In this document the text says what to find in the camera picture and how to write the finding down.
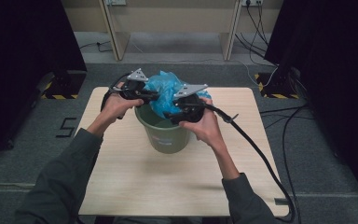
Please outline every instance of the black partition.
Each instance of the black partition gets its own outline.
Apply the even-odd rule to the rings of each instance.
[[[49,72],[86,71],[62,2],[0,1],[0,147],[21,126]]]
[[[285,0],[266,59],[300,71],[331,148],[358,180],[358,2]]]

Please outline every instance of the plastic bin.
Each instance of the plastic bin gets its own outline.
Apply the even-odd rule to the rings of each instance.
[[[150,107],[135,107],[136,118],[144,125],[153,148],[167,154],[178,152],[188,143],[190,131],[159,117]]]

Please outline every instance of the table top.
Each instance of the table top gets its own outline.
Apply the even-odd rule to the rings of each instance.
[[[99,114],[107,88],[96,88],[79,127],[87,128]],[[252,90],[208,88],[213,104],[233,117],[255,141],[278,175]],[[276,217],[288,214],[284,198],[265,163],[250,144],[219,118],[228,151],[240,172]],[[212,150],[192,133],[188,145],[174,154],[156,151],[144,126],[127,111],[105,132],[98,160],[91,174],[80,215],[97,216],[229,216],[221,173]]]

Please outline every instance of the stand base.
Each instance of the stand base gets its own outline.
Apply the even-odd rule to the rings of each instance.
[[[68,75],[71,78],[71,83],[69,85],[61,85],[54,77],[46,86],[41,98],[54,100],[76,99],[86,74]]]
[[[263,97],[279,99],[298,99],[298,95],[290,85],[289,79],[282,80],[282,83],[273,83],[269,78],[271,73],[259,73],[255,75],[258,89]]]

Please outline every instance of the dark gray sleeve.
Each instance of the dark gray sleeve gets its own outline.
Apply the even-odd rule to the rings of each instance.
[[[102,141],[80,129],[70,146],[43,168],[14,223],[74,223]]]
[[[275,217],[266,203],[253,192],[244,173],[232,180],[222,180],[228,198],[231,219],[235,224],[275,223]]]

